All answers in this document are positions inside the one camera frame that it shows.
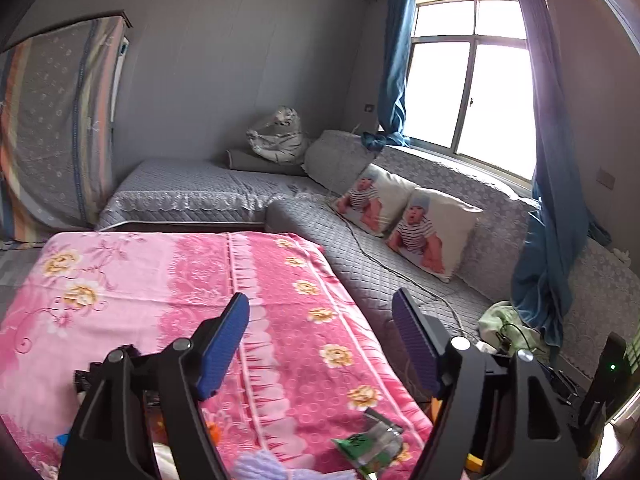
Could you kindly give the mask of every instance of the bed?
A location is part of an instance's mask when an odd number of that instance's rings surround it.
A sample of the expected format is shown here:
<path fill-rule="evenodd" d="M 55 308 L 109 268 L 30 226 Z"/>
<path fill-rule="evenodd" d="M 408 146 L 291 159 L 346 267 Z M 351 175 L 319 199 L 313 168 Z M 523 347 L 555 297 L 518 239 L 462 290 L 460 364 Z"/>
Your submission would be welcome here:
<path fill-rule="evenodd" d="M 233 171 L 206 160 L 154 158 L 120 184 L 95 230 L 128 222 L 262 225 L 274 200 L 324 201 L 333 194 L 304 176 Z"/>
<path fill-rule="evenodd" d="M 269 449 L 290 468 L 350 468 L 330 438 L 373 407 L 404 427 L 385 479 L 409 478 L 432 425 L 389 367 L 319 246 L 296 235 L 66 233 L 54 236 L 0 327 L 0 415 L 43 478 L 78 410 L 76 369 L 122 344 L 159 351 L 250 300 L 248 328 L 219 393 L 202 403 L 227 468 Z"/>

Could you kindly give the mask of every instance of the blue object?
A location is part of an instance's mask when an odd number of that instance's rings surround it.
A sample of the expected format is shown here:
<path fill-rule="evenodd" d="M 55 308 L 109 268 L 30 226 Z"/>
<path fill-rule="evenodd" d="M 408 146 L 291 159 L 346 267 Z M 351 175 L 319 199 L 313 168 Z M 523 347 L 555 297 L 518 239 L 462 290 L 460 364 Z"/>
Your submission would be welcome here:
<path fill-rule="evenodd" d="M 394 324 L 409 354 L 420 386 L 437 397 L 442 390 L 438 370 L 438 349 L 433 347 L 433 341 L 429 338 L 418 312 L 404 290 L 397 290 L 391 300 Z"/>
<path fill-rule="evenodd" d="M 593 238 L 603 247 L 609 247 L 613 241 L 609 231 L 598 223 L 597 218 L 588 209 L 587 215 L 589 216 L 589 238 Z"/>
<path fill-rule="evenodd" d="M 56 442 L 60 444 L 60 446 L 65 447 L 66 442 L 69 440 L 69 434 L 65 433 L 56 437 Z"/>
<path fill-rule="evenodd" d="M 196 383 L 200 400 L 208 399 L 220 388 L 248 323 L 249 300 L 244 294 L 236 294 L 220 316 L 218 330 L 202 354 L 202 375 Z"/>
<path fill-rule="evenodd" d="M 372 151 L 379 151 L 386 144 L 409 145 L 408 139 L 402 133 L 406 118 L 406 69 L 411 52 L 414 15 L 415 0 L 388 0 L 385 59 L 378 96 L 378 120 L 384 133 L 362 136 L 362 143 Z"/>
<path fill-rule="evenodd" d="M 559 51 L 545 0 L 519 0 L 531 58 L 536 173 L 529 232 L 513 273 L 511 296 L 522 320 L 562 346 L 562 318 L 573 298 L 567 278 L 587 239 L 589 218 L 560 81 Z"/>

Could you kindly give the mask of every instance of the screw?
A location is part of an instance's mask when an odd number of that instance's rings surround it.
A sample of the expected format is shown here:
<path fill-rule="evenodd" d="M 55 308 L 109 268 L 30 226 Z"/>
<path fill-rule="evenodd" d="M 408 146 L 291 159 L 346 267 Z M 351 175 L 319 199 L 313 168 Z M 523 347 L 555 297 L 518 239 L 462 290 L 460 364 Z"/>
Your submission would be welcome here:
<path fill-rule="evenodd" d="M 456 350 L 468 350 L 471 347 L 471 343 L 466 337 L 457 335 L 451 340 L 451 346 Z"/>
<path fill-rule="evenodd" d="M 177 350 L 178 352 L 182 352 L 183 350 L 186 350 L 190 346 L 191 346 L 191 339 L 188 339 L 186 337 L 181 337 L 180 339 L 176 339 L 172 344 L 172 347 L 174 348 L 174 350 Z"/>
<path fill-rule="evenodd" d="M 110 363 L 117 363 L 118 361 L 122 361 L 124 359 L 124 354 L 122 350 L 113 350 L 109 352 L 109 355 L 107 355 L 107 359 Z"/>
<path fill-rule="evenodd" d="M 524 348 L 518 350 L 517 355 L 526 363 L 530 363 L 533 361 L 533 354 L 529 350 L 525 350 Z"/>

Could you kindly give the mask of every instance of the baby photo pillow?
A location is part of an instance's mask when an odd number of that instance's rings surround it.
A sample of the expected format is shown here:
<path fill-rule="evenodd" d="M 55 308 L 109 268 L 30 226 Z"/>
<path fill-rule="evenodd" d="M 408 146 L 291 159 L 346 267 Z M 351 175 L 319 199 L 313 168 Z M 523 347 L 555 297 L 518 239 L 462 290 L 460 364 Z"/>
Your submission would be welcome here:
<path fill-rule="evenodd" d="M 381 237 L 398 220 L 416 187 L 401 176 L 369 164 L 333 208 L 361 229 Z"/>
<path fill-rule="evenodd" d="M 476 227 L 481 209 L 434 189 L 418 187 L 386 244 L 448 283 Z"/>

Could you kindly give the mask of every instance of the wall switch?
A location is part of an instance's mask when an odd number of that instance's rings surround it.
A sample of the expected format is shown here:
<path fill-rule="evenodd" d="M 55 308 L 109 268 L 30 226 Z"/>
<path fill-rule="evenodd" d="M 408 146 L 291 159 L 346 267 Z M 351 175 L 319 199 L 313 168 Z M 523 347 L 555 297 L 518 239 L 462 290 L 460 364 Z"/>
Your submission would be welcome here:
<path fill-rule="evenodd" d="M 604 187 L 608 187 L 613 190 L 613 187 L 616 185 L 616 178 L 604 171 L 602 168 L 598 170 L 598 174 L 596 176 L 596 180 L 601 183 Z"/>

